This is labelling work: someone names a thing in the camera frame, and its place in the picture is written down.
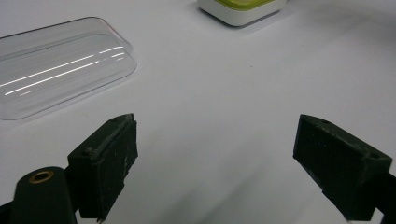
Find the green object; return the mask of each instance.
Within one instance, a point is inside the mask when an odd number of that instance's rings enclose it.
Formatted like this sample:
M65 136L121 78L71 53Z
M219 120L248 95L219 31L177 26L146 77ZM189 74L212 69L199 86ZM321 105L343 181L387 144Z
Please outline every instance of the green object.
M234 10L248 11L255 7L273 2L274 0L216 0L222 5Z

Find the white table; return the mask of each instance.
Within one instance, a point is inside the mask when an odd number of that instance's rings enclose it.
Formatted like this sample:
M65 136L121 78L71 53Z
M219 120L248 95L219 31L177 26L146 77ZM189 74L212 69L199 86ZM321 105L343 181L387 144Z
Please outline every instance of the white table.
M396 158L395 11L391 0L289 0L233 28L193 0L2 1L0 36L101 17L138 68L46 116L0 121L0 204L23 175L65 168L102 123L132 112L139 158L106 223L347 223L292 158L298 118Z

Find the clear plastic container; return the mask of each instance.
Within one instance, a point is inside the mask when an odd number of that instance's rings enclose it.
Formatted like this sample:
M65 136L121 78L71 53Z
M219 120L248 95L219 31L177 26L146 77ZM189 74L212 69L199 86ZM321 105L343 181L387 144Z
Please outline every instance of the clear plastic container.
M99 18L0 38L0 119L22 119L128 77L132 47Z

